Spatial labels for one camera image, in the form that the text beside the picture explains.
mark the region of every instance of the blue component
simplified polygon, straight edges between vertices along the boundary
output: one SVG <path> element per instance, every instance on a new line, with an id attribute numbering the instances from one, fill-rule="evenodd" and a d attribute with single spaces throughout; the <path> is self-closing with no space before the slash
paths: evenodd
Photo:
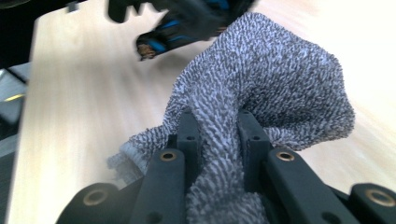
<path id="1" fill-rule="evenodd" d="M 177 41 L 179 39 L 196 40 L 195 38 L 192 38 L 192 37 L 189 37 L 189 36 L 186 36 L 186 35 L 178 35 L 178 36 L 176 36 L 176 37 L 174 37 L 172 39 L 169 39 L 168 42 Z"/>
<path id="2" fill-rule="evenodd" d="M 171 26 L 174 26 L 174 25 L 178 25 L 178 24 L 179 24 L 178 21 L 169 21 L 168 23 L 162 25 L 161 28 L 168 28 L 168 27 L 171 27 Z"/>
<path id="3" fill-rule="evenodd" d="M 227 0 L 206 0 L 206 2 L 207 3 L 219 3 L 220 8 L 223 10 L 227 10 L 230 8 Z"/>
<path id="4" fill-rule="evenodd" d="M 157 52 L 164 52 L 164 51 L 166 51 L 166 48 L 165 48 L 162 44 L 158 43 L 157 41 L 150 40 L 150 41 L 148 42 L 148 44 L 149 44 L 155 51 L 157 51 Z"/>

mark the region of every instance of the gray cloth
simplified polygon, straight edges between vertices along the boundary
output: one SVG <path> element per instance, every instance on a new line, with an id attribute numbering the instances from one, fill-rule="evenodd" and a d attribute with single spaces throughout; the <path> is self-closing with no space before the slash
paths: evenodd
<path id="1" fill-rule="evenodd" d="M 177 78 L 163 125 L 148 129 L 108 160 L 127 183 L 177 133 L 189 108 L 203 139 L 203 172 L 187 193 L 190 223 L 266 223 L 260 196 L 243 189 L 237 112 L 250 111 L 274 147 L 301 150 L 347 137 L 354 112 L 336 58 L 259 13 L 246 13 Z"/>

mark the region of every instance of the terry cloth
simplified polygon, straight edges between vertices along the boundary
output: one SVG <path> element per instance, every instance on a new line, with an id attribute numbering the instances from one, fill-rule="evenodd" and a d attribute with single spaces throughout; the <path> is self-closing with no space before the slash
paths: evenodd
<path id="1" fill-rule="evenodd" d="M 203 140 L 203 171 L 186 196 L 189 223 L 266 223 L 260 196 L 244 192 L 237 113 L 250 111 L 274 147 L 301 150 L 347 137 L 354 112 L 337 59 L 260 13 L 248 12 L 183 70 L 163 125 L 134 135 L 108 160 L 127 184 L 177 133 L 190 109 Z"/>

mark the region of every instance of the towel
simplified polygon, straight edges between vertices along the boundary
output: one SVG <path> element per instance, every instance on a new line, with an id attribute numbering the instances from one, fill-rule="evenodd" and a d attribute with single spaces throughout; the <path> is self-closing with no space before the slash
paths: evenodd
<path id="1" fill-rule="evenodd" d="M 189 223 L 267 223 L 260 195 L 244 191 L 236 128 L 250 111 L 277 148 L 302 150 L 347 137 L 355 115 L 342 67 L 322 49 L 260 13 L 247 12 L 192 60 L 177 78 L 163 125 L 134 135 L 108 159 L 127 184 L 177 133 L 191 110 L 203 146 L 203 171 L 188 189 Z"/>

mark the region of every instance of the light wood surface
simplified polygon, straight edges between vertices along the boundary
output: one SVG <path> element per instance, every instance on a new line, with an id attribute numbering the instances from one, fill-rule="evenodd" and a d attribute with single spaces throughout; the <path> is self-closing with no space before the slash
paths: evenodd
<path id="1" fill-rule="evenodd" d="M 360 182 L 396 190 L 396 16 L 392 1 L 262 0 L 260 11 L 333 53 L 356 109 L 347 139 L 301 154 L 326 184 L 344 192 Z M 128 137 L 161 124 L 180 71 L 211 42 L 139 62 L 134 39 L 162 13 L 145 7 L 123 24 L 105 0 L 37 20 L 32 77 L 21 125 L 7 223 L 55 223 L 82 188 L 123 187 L 106 167 Z"/>

